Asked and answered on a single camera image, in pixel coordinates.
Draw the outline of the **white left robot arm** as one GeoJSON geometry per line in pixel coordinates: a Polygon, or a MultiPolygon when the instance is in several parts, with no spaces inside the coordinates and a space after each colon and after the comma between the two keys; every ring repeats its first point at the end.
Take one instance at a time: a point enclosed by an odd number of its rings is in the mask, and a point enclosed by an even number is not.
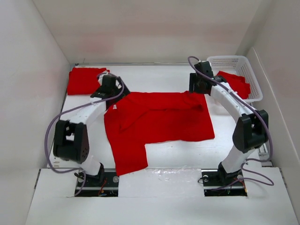
{"type": "Polygon", "coordinates": [[[105,181],[105,170],[102,163],[90,154],[88,126],[99,115],[128,95],[130,91],[119,76],[101,73],[97,75],[100,87],[90,96],[90,101],[64,114],[77,111],[67,120],[58,120],[55,125],[53,155],[64,161],[77,163],[83,171],[77,173],[80,179],[89,180],[94,186],[105,181]]]}

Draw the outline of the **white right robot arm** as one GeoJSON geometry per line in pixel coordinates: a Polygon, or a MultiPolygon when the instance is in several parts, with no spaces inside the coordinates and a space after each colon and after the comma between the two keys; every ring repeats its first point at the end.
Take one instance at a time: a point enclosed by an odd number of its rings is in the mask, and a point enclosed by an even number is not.
{"type": "Polygon", "coordinates": [[[194,70],[190,74],[189,91],[208,94],[218,101],[231,115],[236,123],[232,135],[233,147],[227,157],[220,162],[216,178],[220,183],[217,190],[226,189],[237,182],[246,180],[238,178],[250,155],[265,143],[272,147],[269,131],[269,115],[265,110],[257,110],[245,102],[222,76],[215,76],[209,61],[198,61],[189,65],[194,70]]]}

